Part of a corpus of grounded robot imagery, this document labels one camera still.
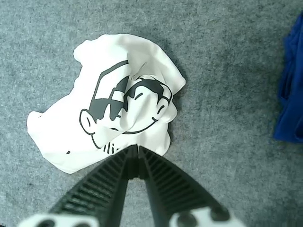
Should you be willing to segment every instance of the cartoon mouth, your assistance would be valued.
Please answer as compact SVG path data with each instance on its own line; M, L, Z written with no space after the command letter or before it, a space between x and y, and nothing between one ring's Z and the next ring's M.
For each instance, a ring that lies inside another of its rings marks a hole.
M147 130L148 128L150 128L151 126L153 126L158 120L155 119L154 117L151 118L153 120L153 123L151 123L149 126L147 126L146 128L144 129L141 129L139 131L126 131L124 132L123 134L125 135L131 135L131 134L137 134L137 133L140 133L140 132L143 132L144 130Z

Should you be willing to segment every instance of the cartoon ear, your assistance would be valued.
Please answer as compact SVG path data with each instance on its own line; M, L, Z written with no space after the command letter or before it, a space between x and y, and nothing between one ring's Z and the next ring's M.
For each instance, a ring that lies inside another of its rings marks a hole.
M95 134L97 125L87 109L81 110L79 122L88 135Z

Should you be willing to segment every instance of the cartoon eye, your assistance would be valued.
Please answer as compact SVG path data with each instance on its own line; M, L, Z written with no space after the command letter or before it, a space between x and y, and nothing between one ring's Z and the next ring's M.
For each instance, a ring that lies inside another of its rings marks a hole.
M136 100L137 98L139 98L140 96L142 96L143 93L138 94L134 99Z

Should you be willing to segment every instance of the cartoon character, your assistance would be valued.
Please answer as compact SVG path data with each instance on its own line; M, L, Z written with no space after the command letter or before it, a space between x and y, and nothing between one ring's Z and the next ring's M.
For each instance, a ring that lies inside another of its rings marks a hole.
M111 147L112 154L115 151L114 144L109 143L106 147L99 142L99 138L104 136L104 131L99 128L104 128L111 122L116 127L109 129L117 132L117 135L143 132L159 120L172 100L170 88L150 75L140 76L137 80L131 80L129 75L125 75L108 97L99 98L102 79L127 64L128 61L122 61L100 74L89 109L80 112L80 124L91 136L95 146L104 147L104 152L107 153Z

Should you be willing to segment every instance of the robotic claw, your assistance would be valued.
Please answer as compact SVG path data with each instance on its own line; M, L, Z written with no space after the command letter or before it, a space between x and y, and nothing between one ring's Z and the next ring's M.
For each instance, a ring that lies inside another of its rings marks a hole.
M119 227L128 180L145 181L156 227L244 227L173 163L137 145L108 157L47 214L18 227Z

